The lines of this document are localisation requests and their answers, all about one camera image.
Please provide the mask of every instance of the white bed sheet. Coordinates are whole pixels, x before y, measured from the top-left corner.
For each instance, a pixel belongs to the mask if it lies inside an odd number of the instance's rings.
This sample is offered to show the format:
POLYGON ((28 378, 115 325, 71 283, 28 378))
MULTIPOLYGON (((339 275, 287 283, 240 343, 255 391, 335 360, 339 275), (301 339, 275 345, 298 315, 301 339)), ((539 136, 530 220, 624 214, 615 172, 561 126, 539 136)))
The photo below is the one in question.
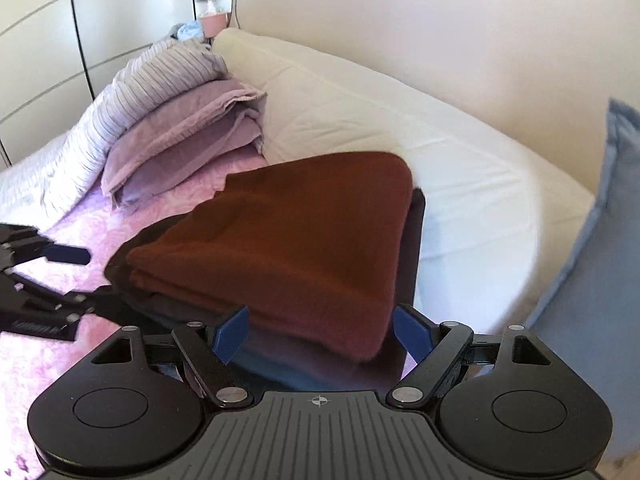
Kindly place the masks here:
POLYGON ((268 163, 356 150, 407 161, 427 201, 422 313, 485 333, 524 321, 591 207, 581 184, 470 115, 347 60, 237 29, 213 50, 268 92, 268 163))

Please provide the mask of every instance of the silver bolt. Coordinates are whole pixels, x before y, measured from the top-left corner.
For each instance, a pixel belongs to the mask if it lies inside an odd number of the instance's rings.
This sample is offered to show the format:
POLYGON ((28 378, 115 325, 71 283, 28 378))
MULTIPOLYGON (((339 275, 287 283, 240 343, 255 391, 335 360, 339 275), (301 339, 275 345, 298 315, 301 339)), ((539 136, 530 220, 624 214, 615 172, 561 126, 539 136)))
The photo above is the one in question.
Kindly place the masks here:
POLYGON ((422 398, 422 392, 418 388, 402 386, 393 390, 391 396, 398 402, 418 402, 422 398))
POLYGON ((222 402, 241 402, 247 398, 247 392, 246 390, 236 386, 228 386, 218 390, 216 397, 222 402))

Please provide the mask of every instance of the wardrobe door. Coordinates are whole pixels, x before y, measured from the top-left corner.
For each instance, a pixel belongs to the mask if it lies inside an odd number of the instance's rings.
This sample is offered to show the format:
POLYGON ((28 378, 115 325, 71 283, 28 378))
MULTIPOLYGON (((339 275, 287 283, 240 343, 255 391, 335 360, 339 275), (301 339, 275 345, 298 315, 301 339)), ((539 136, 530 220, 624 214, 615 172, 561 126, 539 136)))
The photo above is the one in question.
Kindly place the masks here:
POLYGON ((15 164, 91 104, 70 0, 0 0, 0 142, 15 164))
POLYGON ((99 94, 115 73, 176 23, 194 19, 193 0, 74 0, 84 57, 99 94))

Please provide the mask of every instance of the pink bedspread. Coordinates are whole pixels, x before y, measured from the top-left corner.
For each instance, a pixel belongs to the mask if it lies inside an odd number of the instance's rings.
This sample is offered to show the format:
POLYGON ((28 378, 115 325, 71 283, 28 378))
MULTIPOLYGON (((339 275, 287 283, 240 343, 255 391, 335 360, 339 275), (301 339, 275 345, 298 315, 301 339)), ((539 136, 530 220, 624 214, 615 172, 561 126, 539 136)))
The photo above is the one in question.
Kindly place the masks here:
MULTIPOLYGON (((265 165, 252 147, 235 150, 131 216, 112 212, 110 201, 103 198, 99 185, 94 186, 67 218, 47 233, 60 243, 90 248, 92 262, 86 267, 76 267, 38 260, 17 270, 60 292, 94 290, 107 283, 102 270, 123 242, 146 226, 167 216, 188 212, 213 197, 223 189, 228 173, 265 165)), ((6 477, 30 480, 41 474, 27 431, 29 406, 53 381, 116 329, 116 325, 102 318, 85 316, 75 343, 0 335, 0 468, 6 477)))

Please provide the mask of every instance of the gray-blue cushion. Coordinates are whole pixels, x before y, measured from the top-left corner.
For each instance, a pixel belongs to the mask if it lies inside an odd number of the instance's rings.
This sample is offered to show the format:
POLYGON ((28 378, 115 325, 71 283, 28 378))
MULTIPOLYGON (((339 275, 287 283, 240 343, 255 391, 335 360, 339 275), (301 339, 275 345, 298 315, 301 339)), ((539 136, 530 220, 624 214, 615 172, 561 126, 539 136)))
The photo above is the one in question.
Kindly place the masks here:
POLYGON ((640 114, 611 101, 596 202, 527 326, 609 406, 605 457, 640 449, 640 114))

